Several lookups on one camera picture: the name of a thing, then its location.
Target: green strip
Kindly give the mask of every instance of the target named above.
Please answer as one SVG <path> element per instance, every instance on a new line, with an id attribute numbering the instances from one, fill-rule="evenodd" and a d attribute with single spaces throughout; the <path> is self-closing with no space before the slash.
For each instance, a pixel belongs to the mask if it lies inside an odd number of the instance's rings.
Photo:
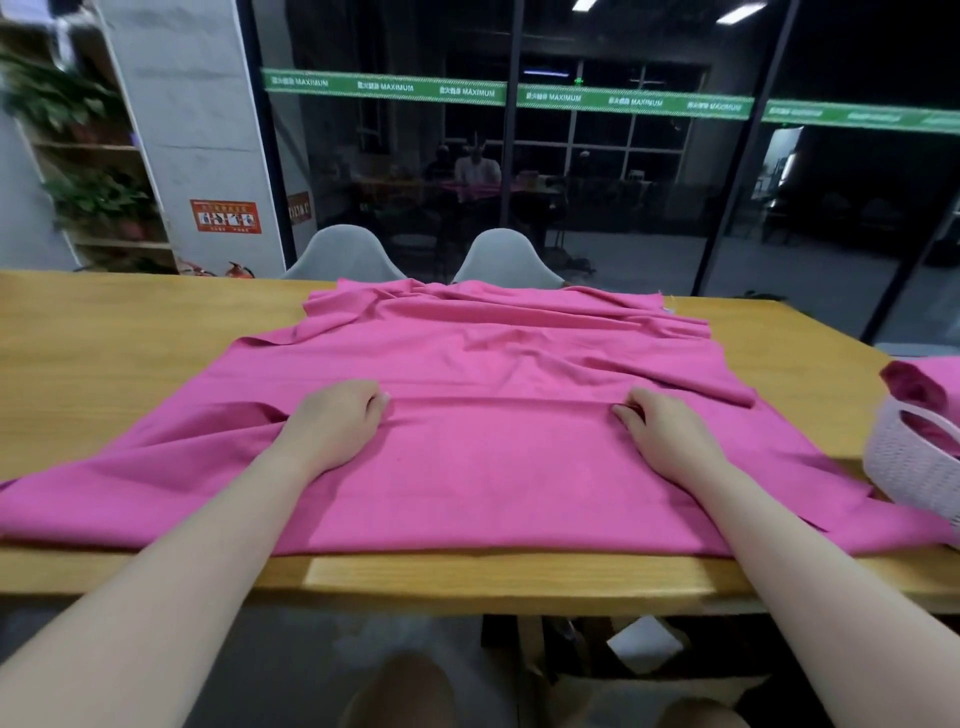
<path id="1" fill-rule="evenodd" d="M 422 76 L 297 71 L 263 68 L 268 91 L 400 101 L 448 102 L 505 106 L 507 85 L 501 81 L 467 81 Z M 612 111 L 697 119 L 743 121 L 753 99 L 705 93 L 626 90 L 591 86 L 520 84 L 516 104 L 525 109 Z M 814 124 L 854 129 L 960 134 L 960 111 L 832 104 L 772 99 L 763 121 Z"/>

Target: forearm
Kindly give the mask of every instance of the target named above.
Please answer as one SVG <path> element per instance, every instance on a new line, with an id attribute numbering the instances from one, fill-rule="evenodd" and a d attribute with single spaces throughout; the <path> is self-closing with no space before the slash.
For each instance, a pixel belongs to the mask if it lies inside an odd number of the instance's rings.
<path id="1" fill-rule="evenodd" d="M 308 479 L 267 450 L 0 667 L 0 724 L 181 725 Z"/>
<path id="2" fill-rule="evenodd" d="M 838 728 L 941 728 L 960 715 L 960 640 L 734 468 L 690 490 Z"/>

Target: red sign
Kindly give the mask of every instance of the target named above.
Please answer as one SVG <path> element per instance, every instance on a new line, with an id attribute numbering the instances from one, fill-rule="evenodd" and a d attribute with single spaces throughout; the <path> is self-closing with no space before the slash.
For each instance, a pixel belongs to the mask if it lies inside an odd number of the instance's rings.
<path id="1" fill-rule="evenodd" d="M 191 200 L 193 217 L 200 232 L 245 232 L 259 235 L 260 218 L 256 203 L 229 200 Z"/>
<path id="2" fill-rule="evenodd" d="M 290 211 L 290 224 L 299 225 L 313 217 L 310 209 L 310 193 L 298 192 L 296 195 L 287 195 L 287 209 Z"/>

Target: black metal frame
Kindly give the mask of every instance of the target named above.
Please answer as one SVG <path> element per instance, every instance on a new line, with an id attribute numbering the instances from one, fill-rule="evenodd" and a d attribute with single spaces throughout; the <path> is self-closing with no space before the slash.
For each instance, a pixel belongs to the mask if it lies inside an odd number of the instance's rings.
<path id="1" fill-rule="evenodd" d="M 717 257 L 717 249 L 721 236 L 726 232 L 733 213 L 735 212 L 747 171 L 747 159 L 756 146 L 757 133 L 762 123 L 763 112 L 770 99 L 773 84 L 780 71 L 780 63 L 786 50 L 787 41 L 793 30 L 794 21 L 800 9 L 801 0 L 786 0 L 788 3 L 780 24 L 776 40 L 771 44 L 763 66 L 760 69 L 754 93 L 754 105 L 750 116 L 744 123 L 740 137 L 733 152 L 724 182 L 721 200 L 722 212 L 711 227 L 704 252 L 701 256 L 694 278 L 691 296 L 701 296 L 713 265 Z M 500 215 L 499 224 L 507 227 L 510 215 L 511 183 L 510 171 L 513 169 L 514 145 L 516 136 L 516 97 L 519 83 L 520 41 L 522 38 L 523 15 L 525 0 L 514 0 L 514 16 L 510 43 L 510 78 L 507 83 L 506 108 L 504 109 L 504 141 L 503 163 L 504 170 L 500 186 Z M 280 165 L 279 149 L 273 123 L 273 112 L 269 95 L 263 85 L 260 73 L 262 56 L 259 38 L 253 17 L 252 0 L 236 0 L 237 14 L 240 20 L 240 32 L 243 38 L 247 57 L 247 66 L 250 71 L 253 102 L 256 108 L 257 123 L 263 143 L 267 171 L 270 177 L 270 187 L 276 207 L 276 218 L 280 229 L 280 243 L 283 250 L 283 259 L 289 268 L 297 260 L 297 251 L 294 246 L 293 227 L 287 214 L 286 189 L 283 183 L 283 171 Z M 879 334 L 890 312 L 893 310 L 900 294 L 916 272 L 921 261 L 930 250 L 937 232 L 943 225 L 945 216 L 950 216 L 958 201 L 960 190 L 960 164 L 958 164 L 948 179 L 947 185 L 935 196 L 930 205 L 919 214 L 914 224 L 907 230 L 908 240 L 914 243 L 913 250 L 901 262 L 897 272 L 891 278 L 886 290 L 880 297 L 870 321 L 864 328 L 860 340 L 872 344 Z"/>
<path id="2" fill-rule="evenodd" d="M 716 262 L 717 243 L 720 236 L 727 231 L 733 217 L 733 211 L 739 202 L 740 185 L 743 183 L 743 176 L 747 171 L 747 159 L 750 158 L 750 152 L 756 145 L 756 135 L 760 130 L 763 112 L 770 100 L 770 92 L 773 90 L 774 81 L 780 71 L 783 53 L 786 51 L 787 41 L 793 31 L 793 23 L 797 19 L 797 12 L 800 10 L 800 0 L 788 0 L 788 2 L 789 5 L 787 5 L 786 12 L 783 14 L 783 22 L 780 24 L 780 32 L 777 33 L 777 40 L 770 46 L 766 62 L 756 79 L 754 105 L 751 107 L 750 116 L 740 131 L 740 137 L 736 140 L 733 159 L 727 169 L 727 179 L 724 181 L 723 192 L 720 193 L 723 200 L 723 212 L 720 213 L 720 217 L 717 218 L 707 236 L 704 254 L 700 257 L 697 275 L 693 279 L 691 296 L 703 295 L 704 286 L 707 284 L 710 272 L 713 270 L 713 264 Z"/>
<path id="3" fill-rule="evenodd" d="M 294 228 L 290 224 L 287 206 L 287 188 L 283 182 L 283 167 L 280 164 L 280 150 L 276 145 L 274 132 L 274 113 L 270 97 L 263 85 L 263 54 L 260 52 L 260 37 L 256 32 L 256 20 L 253 17 L 252 0 L 236 0 L 237 17 L 240 21 L 240 37 L 243 40 L 244 55 L 247 58 L 247 70 L 253 95 L 253 107 L 256 110 L 256 123 L 260 128 L 260 142 L 267 164 L 267 182 L 270 194 L 274 198 L 276 225 L 280 231 L 280 249 L 283 251 L 283 265 L 289 270 L 297 262 L 297 248 L 294 245 Z"/>

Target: chair backrest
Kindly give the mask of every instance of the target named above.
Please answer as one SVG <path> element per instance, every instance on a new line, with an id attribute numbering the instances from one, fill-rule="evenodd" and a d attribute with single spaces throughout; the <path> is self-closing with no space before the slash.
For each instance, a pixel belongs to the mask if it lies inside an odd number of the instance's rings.
<path id="1" fill-rule="evenodd" d="M 526 236 L 507 228 L 481 232 L 454 283 L 482 280 L 501 288 L 560 288 L 564 279 L 547 268 Z"/>
<path id="2" fill-rule="evenodd" d="M 384 253 L 376 235 L 356 225 L 317 231 L 300 260 L 283 277 L 298 280 L 350 279 L 382 283 L 407 278 Z"/>

